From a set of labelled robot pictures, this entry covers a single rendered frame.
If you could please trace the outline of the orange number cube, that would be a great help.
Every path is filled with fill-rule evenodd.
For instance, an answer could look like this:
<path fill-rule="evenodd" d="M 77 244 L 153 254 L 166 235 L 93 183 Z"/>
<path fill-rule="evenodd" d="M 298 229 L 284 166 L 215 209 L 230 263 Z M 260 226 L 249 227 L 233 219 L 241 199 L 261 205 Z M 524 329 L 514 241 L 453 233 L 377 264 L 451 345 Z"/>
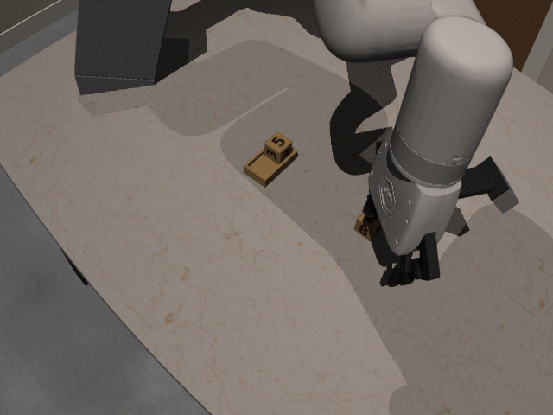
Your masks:
<path fill-rule="evenodd" d="M 358 217 L 354 230 L 371 241 L 382 230 L 382 225 L 377 214 L 367 215 L 364 211 Z"/>
<path fill-rule="evenodd" d="M 292 151 L 292 141 L 276 132 L 264 143 L 264 155 L 277 164 L 285 160 Z"/>

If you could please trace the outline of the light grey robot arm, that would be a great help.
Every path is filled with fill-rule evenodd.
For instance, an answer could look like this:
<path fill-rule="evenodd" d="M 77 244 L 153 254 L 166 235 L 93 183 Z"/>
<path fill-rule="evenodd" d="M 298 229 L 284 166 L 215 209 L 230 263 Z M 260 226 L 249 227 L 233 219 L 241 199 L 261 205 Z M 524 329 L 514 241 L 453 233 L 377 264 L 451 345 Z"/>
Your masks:
<path fill-rule="evenodd" d="M 464 175 L 458 199 L 488 194 L 502 214 L 519 204 L 491 157 L 467 168 L 513 71 L 509 46 L 473 0 L 313 5 L 321 39 L 337 58 L 363 63 L 416 57 L 391 135 L 391 152 L 408 174 L 440 185 Z"/>

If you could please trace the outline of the wooden tray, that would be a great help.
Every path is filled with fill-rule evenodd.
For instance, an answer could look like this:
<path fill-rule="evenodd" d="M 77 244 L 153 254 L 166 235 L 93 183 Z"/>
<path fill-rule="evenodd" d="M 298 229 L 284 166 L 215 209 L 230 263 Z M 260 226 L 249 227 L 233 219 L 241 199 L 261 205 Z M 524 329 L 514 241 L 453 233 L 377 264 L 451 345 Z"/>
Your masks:
<path fill-rule="evenodd" d="M 264 155 L 264 148 L 262 148 L 244 165 L 244 173 L 266 188 L 296 159 L 297 150 L 292 148 L 291 154 L 280 164 L 277 164 Z"/>

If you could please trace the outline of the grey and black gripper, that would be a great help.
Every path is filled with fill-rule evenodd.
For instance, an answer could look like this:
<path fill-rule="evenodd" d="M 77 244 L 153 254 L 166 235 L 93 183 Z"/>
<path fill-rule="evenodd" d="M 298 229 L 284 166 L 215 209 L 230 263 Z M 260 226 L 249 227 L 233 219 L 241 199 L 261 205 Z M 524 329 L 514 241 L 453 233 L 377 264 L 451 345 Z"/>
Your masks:
<path fill-rule="evenodd" d="M 403 255 L 389 276 L 389 285 L 407 285 L 415 279 L 429 281 L 440 277 L 437 244 L 453 215 L 464 175 L 440 185 L 408 174 L 391 152 L 394 126 L 383 141 L 376 142 L 365 213 L 378 215 L 390 249 L 397 256 Z M 413 250 L 420 250 L 419 258 L 410 259 Z"/>

